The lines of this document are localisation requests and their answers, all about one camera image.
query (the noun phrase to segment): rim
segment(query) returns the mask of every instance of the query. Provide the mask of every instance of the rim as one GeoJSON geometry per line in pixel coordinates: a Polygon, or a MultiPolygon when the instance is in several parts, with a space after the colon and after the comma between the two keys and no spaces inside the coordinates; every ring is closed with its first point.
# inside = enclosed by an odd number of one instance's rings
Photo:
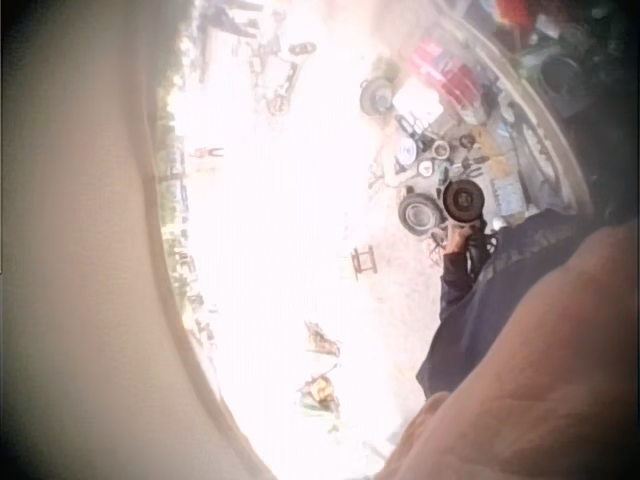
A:
{"type": "Polygon", "coordinates": [[[416,230],[429,230],[435,224],[435,218],[431,209],[420,203],[409,205],[405,213],[407,223],[416,230]]]}
{"type": "Polygon", "coordinates": [[[550,156],[543,152],[543,150],[546,149],[542,146],[538,136],[531,130],[531,128],[529,128],[528,125],[522,126],[522,132],[527,142],[527,146],[529,147],[529,151],[531,151],[533,159],[538,164],[540,171],[542,171],[542,174],[547,178],[547,180],[555,182],[555,168],[553,167],[550,156]]]}

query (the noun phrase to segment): angle grinder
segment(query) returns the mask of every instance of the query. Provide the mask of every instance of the angle grinder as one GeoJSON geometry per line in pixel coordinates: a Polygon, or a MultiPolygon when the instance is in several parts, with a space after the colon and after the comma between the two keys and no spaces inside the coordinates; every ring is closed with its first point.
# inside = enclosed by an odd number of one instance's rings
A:
{"type": "Polygon", "coordinates": [[[452,180],[444,187],[441,202],[450,222],[472,228],[467,238],[466,252],[469,273],[475,281],[491,257],[489,236],[485,234],[487,222],[482,215],[484,193],[473,180],[452,180]]]}

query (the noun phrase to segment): hand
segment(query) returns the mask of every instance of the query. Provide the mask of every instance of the hand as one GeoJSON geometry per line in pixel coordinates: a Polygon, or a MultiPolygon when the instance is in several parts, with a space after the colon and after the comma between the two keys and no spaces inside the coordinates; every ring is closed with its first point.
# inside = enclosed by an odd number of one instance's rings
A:
{"type": "Polygon", "coordinates": [[[473,233],[471,225],[458,225],[449,222],[447,233],[447,245],[444,249],[445,255],[448,253],[460,253],[465,251],[467,238],[473,233]]]}

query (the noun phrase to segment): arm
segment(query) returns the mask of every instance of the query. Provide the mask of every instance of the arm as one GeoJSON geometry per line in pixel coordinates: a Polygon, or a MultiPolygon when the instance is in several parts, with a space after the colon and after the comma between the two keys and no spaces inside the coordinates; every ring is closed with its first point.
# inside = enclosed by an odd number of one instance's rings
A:
{"type": "Polygon", "coordinates": [[[465,252],[445,253],[440,277],[440,320],[455,307],[473,288],[473,280],[467,271],[465,252]]]}
{"type": "Polygon", "coordinates": [[[440,320],[448,315],[473,288],[473,279],[467,270],[465,250],[469,227],[449,226],[449,241],[442,256],[443,270],[440,277],[440,320]]]}

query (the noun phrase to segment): bucket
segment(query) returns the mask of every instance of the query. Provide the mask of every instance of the bucket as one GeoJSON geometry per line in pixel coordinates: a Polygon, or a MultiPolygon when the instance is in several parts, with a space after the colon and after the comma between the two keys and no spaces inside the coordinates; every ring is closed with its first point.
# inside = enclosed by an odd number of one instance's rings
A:
{"type": "Polygon", "coordinates": [[[554,55],[546,58],[540,65],[538,79],[541,86],[551,95],[584,95],[584,73],[569,57],[554,55]]]}

